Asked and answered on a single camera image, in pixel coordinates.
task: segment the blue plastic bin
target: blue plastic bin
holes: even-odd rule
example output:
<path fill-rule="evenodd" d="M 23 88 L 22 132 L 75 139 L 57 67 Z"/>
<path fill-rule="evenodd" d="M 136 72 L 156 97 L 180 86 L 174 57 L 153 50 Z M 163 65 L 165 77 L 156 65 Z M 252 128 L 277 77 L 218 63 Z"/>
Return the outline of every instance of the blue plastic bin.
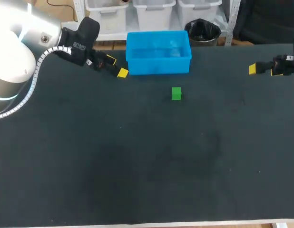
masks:
<path fill-rule="evenodd" d="M 130 75 L 186 74 L 191 49 L 186 31 L 128 33 L 126 60 Z"/>

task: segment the black table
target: black table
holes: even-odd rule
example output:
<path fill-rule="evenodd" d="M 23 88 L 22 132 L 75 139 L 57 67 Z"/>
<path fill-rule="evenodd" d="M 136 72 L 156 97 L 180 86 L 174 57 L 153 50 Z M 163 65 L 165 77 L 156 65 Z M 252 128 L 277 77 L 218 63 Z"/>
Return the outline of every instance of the black table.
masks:
<path fill-rule="evenodd" d="M 126 80 L 50 56 L 0 121 L 0 227 L 294 219 L 294 76 L 248 75 L 292 50 L 195 48 L 189 75 Z"/>

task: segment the white storage bin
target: white storage bin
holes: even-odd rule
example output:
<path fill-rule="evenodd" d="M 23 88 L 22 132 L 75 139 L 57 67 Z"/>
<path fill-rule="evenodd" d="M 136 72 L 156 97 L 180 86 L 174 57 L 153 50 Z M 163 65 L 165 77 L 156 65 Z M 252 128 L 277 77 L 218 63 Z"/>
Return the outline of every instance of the white storage bin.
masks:
<path fill-rule="evenodd" d="M 90 18 L 100 23 L 100 34 L 126 31 L 126 8 L 122 0 L 85 0 Z"/>
<path fill-rule="evenodd" d="M 141 31 L 169 30 L 176 0 L 133 0 Z"/>
<path fill-rule="evenodd" d="M 178 14 L 183 28 L 196 19 L 214 22 L 219 5 L 222 0 L 177 0 Z"/>

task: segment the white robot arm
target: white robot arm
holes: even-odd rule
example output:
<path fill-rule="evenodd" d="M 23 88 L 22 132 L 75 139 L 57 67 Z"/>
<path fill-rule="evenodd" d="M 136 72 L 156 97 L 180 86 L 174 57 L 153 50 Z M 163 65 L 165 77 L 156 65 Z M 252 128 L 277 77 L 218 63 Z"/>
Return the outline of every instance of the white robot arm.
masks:
<path fill-rule="evenodd" d="M 61 27 L 61 22 L 23 0 L 0 0 L 0 119 L 13 114 L 34 91 L 40 65 L 51 52 L 74 64 L 86 63 L 94 70 L 105 68 L 125 77 L 125 69 L 114 59 L 93 50 L 99 23 L 84 18 L 77 31 Z M 34 56 L 41 56 L 37 61 Z M 33 76 L 24 100 L 12 110 L 10 105 Z"/>

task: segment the white cable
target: white cable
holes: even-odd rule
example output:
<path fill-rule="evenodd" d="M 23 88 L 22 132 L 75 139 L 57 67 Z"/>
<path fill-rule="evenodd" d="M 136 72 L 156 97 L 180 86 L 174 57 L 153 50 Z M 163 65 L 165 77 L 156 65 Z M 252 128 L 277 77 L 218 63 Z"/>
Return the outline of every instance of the white cable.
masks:
<path fill-rule="evenodd" d="M 28 102 L 28 100 L 31 98 L 31 96 L 32 96 L 32 94 L 33 94 L 33 92 L 35 90 L 36 83 L 37 83 L 37 78 L 38 78 L 38 74 L 39 74 L 39 70 L 40 70 L 42 62 L 44 61 L 44 59 L 49 54 L 51 54 L 52 52 L 56 52 L 56 51 L 63 51 L 65 53 L 68 53 L 69 55 L 72 54 L 72 48 L 71 47 L 58 46 L 58 47 L 52 47 L 52 48 L 49 48 L 48 50 L 46 50 L 40 56 L 40 58 L 38 59 L 38 61 L 36 63 L 36 68 L 35 68 L 35 72 L 34 72 L 34 75 L 33 75 L 33 80 L 32 80 L 31 87 L 29 88 L 29 91 L 28 91 L 27 95 L 25 96 L 25 98 L 16 107 L 14 107 L 13 109 L 11 109 L 11 110 L 9 110 L 9 111 L 7 111 L 5 113 L 0 114 L 0 119 L 2 119 L 4 117 L 7 117 L 9 115 L 12 115 L 13 113 L 17 112 L 19 109 L 21 109 L 26 104 L 26 102 Z"/>

